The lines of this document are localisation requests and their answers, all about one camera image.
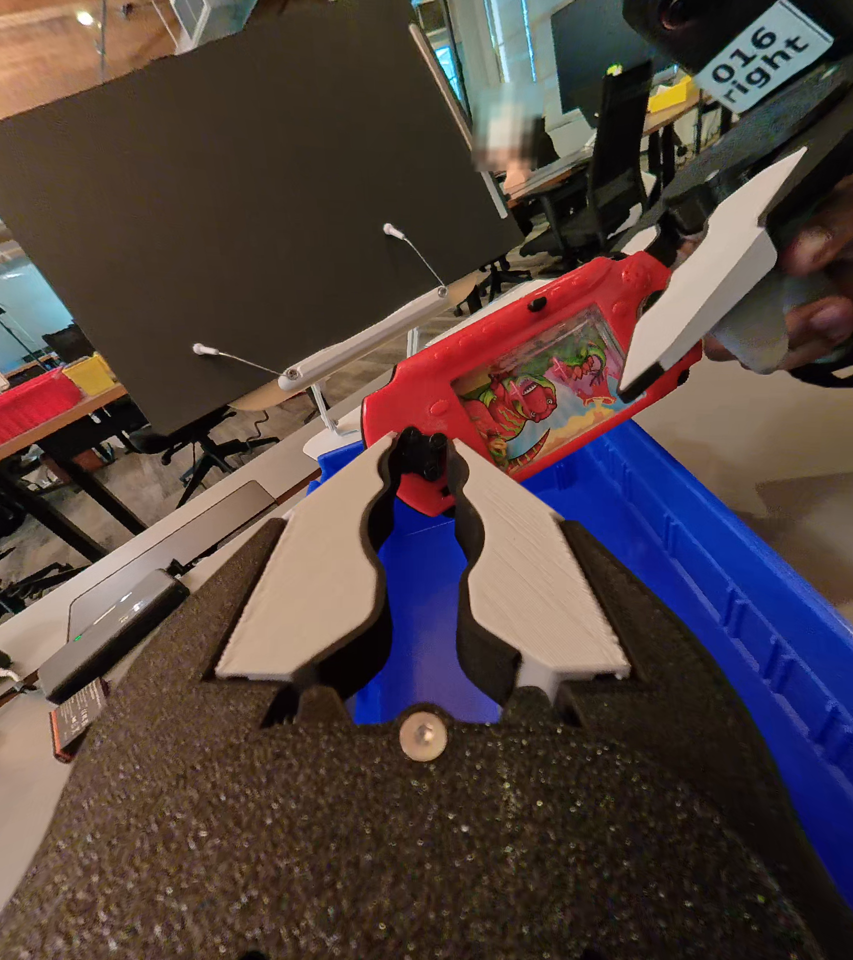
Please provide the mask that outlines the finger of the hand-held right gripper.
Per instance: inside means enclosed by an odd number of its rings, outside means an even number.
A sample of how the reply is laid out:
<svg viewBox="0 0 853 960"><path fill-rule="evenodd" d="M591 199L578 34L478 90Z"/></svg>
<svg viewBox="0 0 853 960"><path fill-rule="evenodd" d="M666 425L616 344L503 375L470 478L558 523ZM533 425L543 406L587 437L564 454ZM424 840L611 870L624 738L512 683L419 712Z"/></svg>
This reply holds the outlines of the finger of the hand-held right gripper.
<svg viewBox="0 0 853 960"><path fill-rule="evenodd" d="M810 279L778 266L776 213L810 174L800 147L713 206L703 237L637 320L618 386L624 402L650 394L706 337L747 369L768 375L790 350L787 315L810 302Z"/></svg>

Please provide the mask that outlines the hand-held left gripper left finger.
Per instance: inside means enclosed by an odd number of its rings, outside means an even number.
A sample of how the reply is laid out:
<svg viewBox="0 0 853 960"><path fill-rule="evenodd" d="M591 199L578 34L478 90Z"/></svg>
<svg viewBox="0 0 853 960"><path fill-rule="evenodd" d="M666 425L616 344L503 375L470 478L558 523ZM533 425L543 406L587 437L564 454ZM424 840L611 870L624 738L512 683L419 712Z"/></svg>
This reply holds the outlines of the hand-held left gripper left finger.
<svg viewBox="0 0 853 960"><path fill-rule="evenodd" d="M378 552L393 529L398 438L387 433L269 524L276 541L217 679L324 686L348 700L383 669L392 621Z"/></svg>

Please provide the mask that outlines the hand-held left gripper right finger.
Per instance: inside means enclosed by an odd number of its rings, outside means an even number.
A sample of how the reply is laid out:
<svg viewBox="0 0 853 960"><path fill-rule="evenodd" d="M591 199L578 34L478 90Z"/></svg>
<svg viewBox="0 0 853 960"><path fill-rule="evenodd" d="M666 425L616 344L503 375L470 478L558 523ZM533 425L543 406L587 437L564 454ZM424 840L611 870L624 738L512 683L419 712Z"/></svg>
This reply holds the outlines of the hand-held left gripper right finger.
<svg viewBox="0 0 853 960"><path fill-rule="evenodd" d="M466 561L456 653L473 685L505 706L523 688L553 703L566 682L628 679L621 637L567 536L577 524L459 439L451 493Z"/></svg>

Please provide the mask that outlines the blue plastic bin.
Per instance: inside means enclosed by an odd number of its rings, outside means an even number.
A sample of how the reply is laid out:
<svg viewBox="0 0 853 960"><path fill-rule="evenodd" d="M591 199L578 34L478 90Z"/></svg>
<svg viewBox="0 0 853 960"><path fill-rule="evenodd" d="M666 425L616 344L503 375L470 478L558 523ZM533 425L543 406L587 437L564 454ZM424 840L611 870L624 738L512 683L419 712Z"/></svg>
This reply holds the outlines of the blue plastic bin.
<svg viewBox="0 0 853 960"><path fill-rule="evenodd" d="M481 725L454 522L398 504L396 644L356 718L451 679L449 740L417 763L397 721L322 734L301 954L853 958L853 629L638 426L532 490L592 534L637 674Z"/></svg>

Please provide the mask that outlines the red handheld game toy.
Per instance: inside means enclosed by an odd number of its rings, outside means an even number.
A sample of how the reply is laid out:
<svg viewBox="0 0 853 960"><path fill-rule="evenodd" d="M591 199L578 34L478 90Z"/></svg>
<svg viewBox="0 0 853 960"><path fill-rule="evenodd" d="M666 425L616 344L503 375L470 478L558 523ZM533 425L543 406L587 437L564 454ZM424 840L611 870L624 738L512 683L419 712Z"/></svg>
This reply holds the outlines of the red handheld game toy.
<svg viewBox="0 0 853 960"><path fill-rule="evenodd" d="M621 395L637 321L670 275L636 253L521 285L396 365L362 402L365 446L412 427L518 482L555 466L667 397L701 359L697 344L637 398Z"/></svg>

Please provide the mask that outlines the dark desk flap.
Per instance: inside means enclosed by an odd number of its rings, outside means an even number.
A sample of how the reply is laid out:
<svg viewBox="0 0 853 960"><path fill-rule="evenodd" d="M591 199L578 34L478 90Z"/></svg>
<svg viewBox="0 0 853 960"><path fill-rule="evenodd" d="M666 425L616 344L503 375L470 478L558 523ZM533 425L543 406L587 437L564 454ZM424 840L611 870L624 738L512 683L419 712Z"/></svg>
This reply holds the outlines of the dark desk flap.
<svg viewBox="0 0 853 960"><path fill-rule="evenodd" d="M79 595L69 608L66 640L78 640L156 571L173 579L183 577L275 505L276 500L258 482L240 486Z"/></svg>

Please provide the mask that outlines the yellow plastic bin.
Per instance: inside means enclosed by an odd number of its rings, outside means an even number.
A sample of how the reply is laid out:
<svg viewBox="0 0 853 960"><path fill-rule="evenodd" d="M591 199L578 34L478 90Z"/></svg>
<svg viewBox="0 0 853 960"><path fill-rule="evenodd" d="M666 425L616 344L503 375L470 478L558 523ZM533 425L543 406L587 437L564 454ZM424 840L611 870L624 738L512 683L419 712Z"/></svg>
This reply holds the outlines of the yellow plastic bin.
<svg viewBox="0 0 853 960"><path fill-rule="evenodd" d="M90 398L108 392L119 385L105 358L96 351L64 365L62 372Z"/></svg>
<svg viewBox="0 0 853 960"><path fill-rule="evenodd" d="M687 75L673 78L673 82L659 84L648 98L647 113L658 114L682 106L688 100L697 101L699 87L694 79Z"/></svg>

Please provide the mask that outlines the black office chair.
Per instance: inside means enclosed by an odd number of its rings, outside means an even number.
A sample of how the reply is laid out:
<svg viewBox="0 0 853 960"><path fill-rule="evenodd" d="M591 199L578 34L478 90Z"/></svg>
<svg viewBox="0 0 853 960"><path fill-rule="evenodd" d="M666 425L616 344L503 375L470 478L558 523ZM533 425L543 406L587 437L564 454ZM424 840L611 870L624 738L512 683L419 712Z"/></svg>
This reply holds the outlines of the black office chair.
<svg viewBox="0 0 853 960"><path fill-rule="evenodd" d="M127 433L126 436L132 450L140 454L158 456L163 466L169 466L177 453L189 450L192 467L180 478L183 490L177 502L177 508L181 508L203 486L211 470L217 469L222 474L232 474L236 471L237 468L228 461L230 457L258 453L280 442L280 438L265 435L262 431L262 426L268 422L268 414L263 414L261 419L255 422L254 433L247 438L215 440L213 431L240 413L232 407L223 406L168 434L146 423Z"/></svg>
<svg viewBox="0 0 853 960"><path fill-rule="evenodd" d="M522 257L549 255L574 269L609 254L631 211L648 208L640 156L652 76L648 60L604 78L588 163L533 194L546 227L521 246Z"/></svg>

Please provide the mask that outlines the black flat power hub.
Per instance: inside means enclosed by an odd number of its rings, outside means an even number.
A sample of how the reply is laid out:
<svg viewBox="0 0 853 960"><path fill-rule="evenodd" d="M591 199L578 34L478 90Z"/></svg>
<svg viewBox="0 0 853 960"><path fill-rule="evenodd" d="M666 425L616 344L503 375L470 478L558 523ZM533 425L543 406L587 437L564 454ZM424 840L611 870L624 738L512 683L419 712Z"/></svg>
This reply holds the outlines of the black flat power hub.
<svg viewBox="0 0 853 960"><path fill-rule="evenodd" d="M67 642L37 668L44 698L60 705L103 677L190 594L179 578L163 569L123 588L83 629L70 628Z"/></svg>

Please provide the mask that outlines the large black monitor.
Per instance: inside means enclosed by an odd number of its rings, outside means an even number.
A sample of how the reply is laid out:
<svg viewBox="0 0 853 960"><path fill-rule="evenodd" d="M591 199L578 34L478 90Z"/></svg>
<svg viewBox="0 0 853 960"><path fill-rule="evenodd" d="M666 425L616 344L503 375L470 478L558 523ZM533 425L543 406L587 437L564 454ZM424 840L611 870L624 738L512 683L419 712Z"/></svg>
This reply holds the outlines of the large black monitor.
<svg viewBox="0 0 853 960"><path fill-rule="evenodd" d="M600 103L601 85L611 66L630 69L668 62L627 23L622 1L572 1L550 16L557 88L565 113L591 117Z"/></svg>

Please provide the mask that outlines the black red battery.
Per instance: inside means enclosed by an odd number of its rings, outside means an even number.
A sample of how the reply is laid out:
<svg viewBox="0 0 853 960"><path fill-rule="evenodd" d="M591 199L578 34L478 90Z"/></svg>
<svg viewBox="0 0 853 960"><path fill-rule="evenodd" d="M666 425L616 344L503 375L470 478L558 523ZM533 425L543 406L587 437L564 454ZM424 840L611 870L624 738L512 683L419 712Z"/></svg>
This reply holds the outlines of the black red battery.
<svg viewBox="0 0 853 960"><path fill-rule="evenodd" d="M76 758L91 727L104 713L110 694L105 678L96 678L48 714L53 757L69 764Z"/></svg>

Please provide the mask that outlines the white laptop stand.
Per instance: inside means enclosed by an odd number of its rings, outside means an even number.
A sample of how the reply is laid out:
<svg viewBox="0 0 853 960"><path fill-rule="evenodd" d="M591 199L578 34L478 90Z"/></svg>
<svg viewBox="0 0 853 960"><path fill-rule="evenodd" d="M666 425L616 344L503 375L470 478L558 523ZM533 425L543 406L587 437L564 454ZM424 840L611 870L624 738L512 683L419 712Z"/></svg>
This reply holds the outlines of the white laptop stand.
<svg viewBox="0 0 853 960"><path fill-rule="evenodd" d="M436 288L400 306L388 317L363 329L348 339L320 349L308 357L285 368L276 378L276 387L285 393L306 390L319 395L322 380L354 361L371 354L384 344L409 332L419 330L424 324L463 302L475 288L480 272L474 271L444 288ZM324 432L313 446L305 445L309 455L348 446L361 440L360 416L347 414L345 425L340 424L326 402L318 399L320 419Z"/></svg>

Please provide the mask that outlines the wooden workbench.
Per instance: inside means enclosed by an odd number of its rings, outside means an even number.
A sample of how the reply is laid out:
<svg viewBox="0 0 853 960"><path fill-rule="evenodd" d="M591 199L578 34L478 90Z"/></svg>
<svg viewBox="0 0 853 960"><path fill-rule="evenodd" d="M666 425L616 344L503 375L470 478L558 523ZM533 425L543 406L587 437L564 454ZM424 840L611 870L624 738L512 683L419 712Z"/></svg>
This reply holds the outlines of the wooden workbench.
<svg viewBox="0 0 853 960"><path fill-rule="evenodd" d="M116 498L97 478L85 472L71 457L61 450L60 443L53 438L84 417L91 416L110 403L117 402L128 395L126 388L117 383L108 390L85 398L70 409L57 414L40 425L19 434L0 445L0 501L21 510L45 527L59 540L63 541L87 561L94 563L108 555L97 541L82 531L59 510L16 481L6 466L15 454L38 446L57 467L63 471L70 482L98 506L106 511L128 532L137 535L145 532L146 525L120 499Z"/></svg>

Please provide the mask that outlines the red plastic bin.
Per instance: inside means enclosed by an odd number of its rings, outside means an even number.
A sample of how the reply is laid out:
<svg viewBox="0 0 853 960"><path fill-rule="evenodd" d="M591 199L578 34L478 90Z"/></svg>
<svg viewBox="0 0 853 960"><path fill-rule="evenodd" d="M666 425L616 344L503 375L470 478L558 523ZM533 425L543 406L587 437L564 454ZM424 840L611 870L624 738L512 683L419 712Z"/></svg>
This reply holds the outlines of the red plastic bin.
<svg viewBox="0 0 853 960"><path fill-rule="evenodd" d="M58 368L0 393L0 446L83 402L84 390Z"/></svg>

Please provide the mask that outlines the large black board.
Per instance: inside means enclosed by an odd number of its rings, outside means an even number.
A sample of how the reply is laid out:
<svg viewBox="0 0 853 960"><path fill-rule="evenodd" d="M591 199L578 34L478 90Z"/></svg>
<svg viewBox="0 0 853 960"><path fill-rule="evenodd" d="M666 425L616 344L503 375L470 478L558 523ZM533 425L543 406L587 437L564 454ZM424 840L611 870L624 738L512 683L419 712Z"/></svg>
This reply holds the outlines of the large black board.
<svg viewBox="0 0 853 960"><path fill-rule="evenodd" d="M519 246L409 2L292 5L0 120L0 220L179 429Z"/></svg>

